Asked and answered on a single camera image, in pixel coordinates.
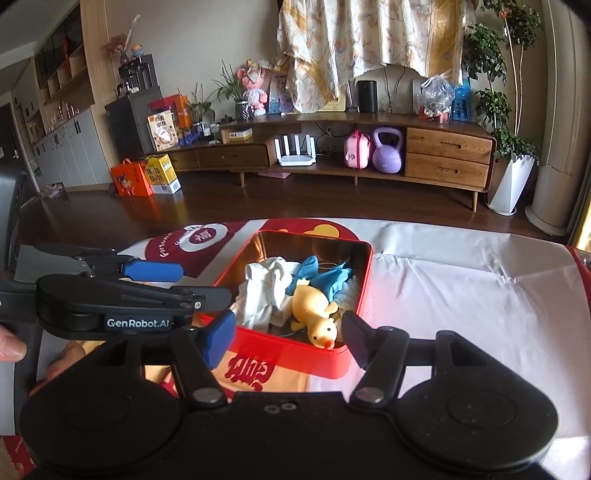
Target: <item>snack box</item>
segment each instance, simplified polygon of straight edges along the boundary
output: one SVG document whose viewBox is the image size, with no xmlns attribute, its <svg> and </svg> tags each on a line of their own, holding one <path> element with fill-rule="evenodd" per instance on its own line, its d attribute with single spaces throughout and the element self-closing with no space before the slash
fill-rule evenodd
<svg viewBox="0 0 591 480">
<path fill-rule="evenodd" d="M 244 269 L 247 264 L 269 257 L 302 262 L 307 257 L 316 255 L 321 270 L 322 267 L 328 269 L 342 262 L 348 262 L 353 268 L 353 275 L 357 276 L 361 286 L 361 295 L 355 310 L 359 313 L 367 292 L 372 254 L 372 248 L 366 242 L 259 231 L 238 252 L 214 285 L 229 288 L 235 298 L 238 286 L 245 280 Z M 211 317 L 202 317 L 202 321 L 209 323 Z M 261 362 L 325 378 L 342 377 L 347 373 L 352 360 L 348 348 L 342 342 L 336 342 L 332 350 L 324 350 L 312 345 L 304 332 L 277 336 L 240 326 L 236 329 L 236 337 L 229 350 Z"/>
</svg>

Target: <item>human hand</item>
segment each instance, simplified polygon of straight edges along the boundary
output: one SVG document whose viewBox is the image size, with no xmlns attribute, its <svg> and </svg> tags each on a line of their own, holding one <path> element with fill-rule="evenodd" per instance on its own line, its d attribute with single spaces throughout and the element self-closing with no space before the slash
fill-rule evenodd
<svg viewBox="0 0 591 480">
<path fill-rule="evenodd" d="M 0 362 L 20 362 L 26 354 L 27 346 L 0 325 Z"/>
<path fill-rule="evenodd" d="M 81 360 L 85 355 L 86 352 L 82 348 L 82 345 L 73 340 L 68 342 L 66 347 L 62 350 L 59 359 L 53 362 L 49 366 L 49 368 L 47 368 L 45 380 L 43 380 L 35 388 L 33 388 L 33 390 L 31 391 L 31 395 L 37 392 L 37 390 L 39 390 L 46 383 L 50 382 L 59 374 L 63 373 L 65 370 L 70 368 L 78 360 Z"/>
</svg>

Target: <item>plastic bag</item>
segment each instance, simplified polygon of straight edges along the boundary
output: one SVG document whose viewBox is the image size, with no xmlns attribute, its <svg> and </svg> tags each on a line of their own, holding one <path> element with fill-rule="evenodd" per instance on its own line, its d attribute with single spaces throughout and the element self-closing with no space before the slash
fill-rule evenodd
<svg viewBox="0 0 591 480">
<path fill-rule="evenodd" d="M 452 109 L 454 88 L 443 75 L 428 78 L 421 85 L 419 116 L 441 123 L 449 120 Z"/>
</svg>

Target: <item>figurine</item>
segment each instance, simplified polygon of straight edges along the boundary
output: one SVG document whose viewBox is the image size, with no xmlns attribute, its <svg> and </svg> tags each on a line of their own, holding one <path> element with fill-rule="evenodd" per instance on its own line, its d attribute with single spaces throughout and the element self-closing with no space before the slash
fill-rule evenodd
<svg viewBox="0 0 591 480">
<path fill-rule="evenodd" d="M 301 278 L 296 283 L 291 301 L 291 311 L 295 320 L 291 330 L 299 332 L 307 329 L 308 339 L 318 348 L 332 350 L 335 347 L 336 325 L 330 315 L 339 309 L 335 302 L 330 302 L 318 288 L 310 287 L 310 280 Z"/>
<path fill-rule="evenodd" d="M 135 59 L 141 57 L 144 54 L 144 46 L 141 43 L 134 43 L 131 46 L 131 54 Z"/>
<path fill-rule="evenodd" d="M 258 63 L 247 60 L 246 68 L 238 69 L 236 75 L 242 81 L 242 86 L 245 88 L 242 98 L 251 106 L 253 115 L 265 115 L 267 93 L 261 89 L 265 81 L 265 70 Z"/>
</svg>

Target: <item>potted plant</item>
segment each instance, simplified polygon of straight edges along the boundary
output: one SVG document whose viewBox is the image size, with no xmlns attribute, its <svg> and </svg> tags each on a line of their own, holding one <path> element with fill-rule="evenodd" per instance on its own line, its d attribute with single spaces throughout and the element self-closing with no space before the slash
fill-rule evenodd
<svg viewBox="0 0 591 480">
<path fill-rule="evenodd" d="M 226 63 L 223 60 L 221 76 L 223 81 L 213 81 L 217 85 L 217 100 L 221 102 L 222 96 L 225 96 L 226 100 L 229 100 L 230 97 L 232 97 L 236 102 L 236 120 L 246 121 L 251 119 L 252 112 L 250 110 L 250 106 L 248 105 L 248 102 L 242 97 L 244 94 L 242 82 L 232 70 L 232 65 L 230 64 L 230 69 L 228 69 L 228 67 L 226 67 Z"/>
<path fill-rule="evenodd" d="M 535 162 L 540 158 L 534 143 L 519 135 L 522 114 L 522 66 L 524 51 L 537 43 L 535 31 L 541 27 L 538 13 L 532 8 L 519 5 L 517 0 L 483 0 L 483 8 L 492 9 L 504 23 L 504 38 L 484 24 L 478 24 L 464 37 L 464 63 L 468 74 L 478 79 L 483 73 L 489 88 L 479 90 L 476 113 L 483 115 L 483 123 L 496 138 L 495 160 L 501 158 L 508 162 L 505 174 L 495 192 L 489 192 L 489 208 L 502 215 L 513 215 L 525 182 Z M 511 55 L 511 67 L 514 77 L 516 105 L 513 111 L 507 97 L 496 92 L 492 82 L 501 79 L 507 81 L 507 68 L 502 56 L 500 44 L 505 42 Z M 518 63 L 515 50 L 518 50 Z M 509 128 L 508 121 L 514 112 L 514 126 Z"/>
<path fill-rule="evenodd" d="M 203 135 L 204 121 L 210 125 L 216 119 L 216 112 L 212 110 L 212 103 L 209 100 L 212 95 L 213 92 L 205 98 L 203 95 L 203 85 L 199 85 L 199 82 L 196 83 L 195 91 L 193 92 L 193 103 L 191 103 L 191 115 L 193 117 L 193 125 L 195 125 L 197 133 L 200 135 Z"/>
</svg>

